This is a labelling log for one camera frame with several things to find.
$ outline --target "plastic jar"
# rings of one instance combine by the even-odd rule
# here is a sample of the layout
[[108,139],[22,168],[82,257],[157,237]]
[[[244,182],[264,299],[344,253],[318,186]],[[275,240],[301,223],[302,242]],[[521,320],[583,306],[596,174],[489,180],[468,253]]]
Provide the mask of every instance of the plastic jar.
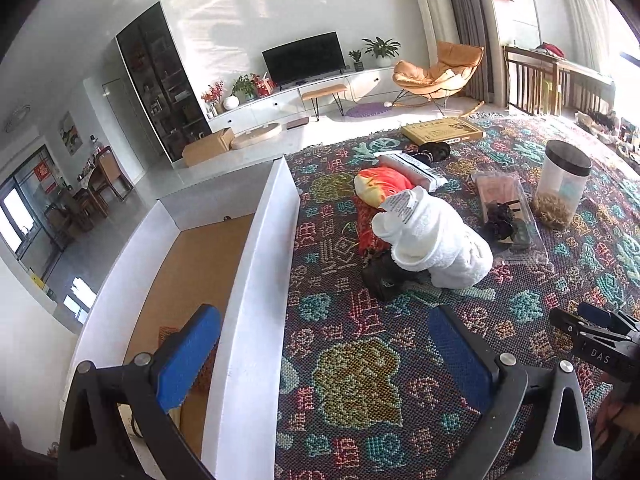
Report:
[[590,173],[591,159],[581,150],[562,140],[547,142],[540,182],[532,202],[543,224],[555,230],[569,226]]

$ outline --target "patterned tablecloth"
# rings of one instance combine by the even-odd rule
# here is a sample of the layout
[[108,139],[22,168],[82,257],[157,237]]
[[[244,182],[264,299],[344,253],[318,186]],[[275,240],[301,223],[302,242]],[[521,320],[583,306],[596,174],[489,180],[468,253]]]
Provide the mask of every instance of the patterned tablecloth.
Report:
[[[476,119],[487,136],[458,144],[440,163],[449,183],[436,195],[472,227],[480,205],[469,175],[516,171],[531,194],[546,140],[580,147],[594,168],[571,227],[541,227],[545,266],[500,266],[465,290],[417,286],[393,302],[362,285],[353,176],[385,148],[405,148],[400,130],[380,132],[288,157],[302,190],[282,358],[276,478],[356,480],[434,478],[479,414],[456,389],[426,329],[437,304],[455,309],[495,351],[552,367],[570,341],[548,323],[552,308],[581,300],[640,314],[640,183],[597,139],[558,120]],[[574,360],[590,416],[610,386],[600,371]],[[496,472],[518,443],[519,415]]]

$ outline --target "white round vase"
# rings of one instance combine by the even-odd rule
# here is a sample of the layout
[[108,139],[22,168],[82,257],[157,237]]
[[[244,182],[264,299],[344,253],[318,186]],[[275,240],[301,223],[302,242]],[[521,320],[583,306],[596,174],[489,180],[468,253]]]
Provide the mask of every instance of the white round vase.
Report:
[[233,110],[234,108],[238,108],[239,104],[240,99],[238,99],[235,95],[230,95],[229,97],[225,98],[224,101],[222,101],[222,105],[223,107],[225,107],[225,110]]
[[377,57],[376,58],[376,65],[379,68],[386,68],[388,66],[391,66],[393,64],[393,62],[394,62],[394,59],[392,57],[384,56],[384,57]]

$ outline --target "black jar lid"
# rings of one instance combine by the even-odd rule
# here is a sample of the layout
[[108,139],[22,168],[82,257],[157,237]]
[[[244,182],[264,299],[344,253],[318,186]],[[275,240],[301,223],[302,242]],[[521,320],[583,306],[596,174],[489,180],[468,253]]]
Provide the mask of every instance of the black jar lid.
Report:
[[591,159],[564,140],[548,141],[545,155],[552,163],[568,173],[576,176],[589,176],[591,173]]

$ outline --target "screw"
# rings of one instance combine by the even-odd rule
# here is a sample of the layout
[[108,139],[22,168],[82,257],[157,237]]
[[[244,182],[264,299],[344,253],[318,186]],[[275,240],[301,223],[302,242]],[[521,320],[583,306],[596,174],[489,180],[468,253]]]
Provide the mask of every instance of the screw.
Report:
[[516,364],[516,356],[505,352],[504,354],[500,354],[500,362],[505,366],[513,366]]
[[151,354],[142,352],[133,358],[133,362],[136,366],[146,366],[151,362]]
[[560,361],[560,369],[563,372],[570,374],[571,372],[574,371],[574,366],[569,361],[562,360]]
[[78,368],[76,368],[76,370],[78,371],[79,374],[85,374],[89,370],[91,370],[91,364],[92,364],[91,361],[82,361],[78,365]]

